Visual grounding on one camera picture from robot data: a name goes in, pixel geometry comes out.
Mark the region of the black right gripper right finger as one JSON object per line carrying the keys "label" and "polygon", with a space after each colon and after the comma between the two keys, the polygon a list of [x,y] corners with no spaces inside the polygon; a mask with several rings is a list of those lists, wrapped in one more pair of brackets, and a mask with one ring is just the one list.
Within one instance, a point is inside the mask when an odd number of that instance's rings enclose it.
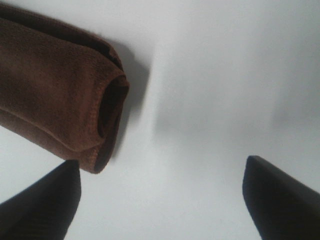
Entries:
{"label": "black right gripper right finger", "polygon": [[242,195],[263,240],[320,238],[319,193],[260,156],[246,160]]}

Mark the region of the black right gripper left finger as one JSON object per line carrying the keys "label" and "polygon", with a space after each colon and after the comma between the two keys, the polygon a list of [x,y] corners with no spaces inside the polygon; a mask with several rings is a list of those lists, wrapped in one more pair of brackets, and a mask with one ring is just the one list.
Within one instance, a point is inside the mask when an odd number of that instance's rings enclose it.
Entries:
{"label": "black right gripper left finger", "polygon": [[63,240],[81,199],[79,162],[67,160],[1,203],[2,240]]}

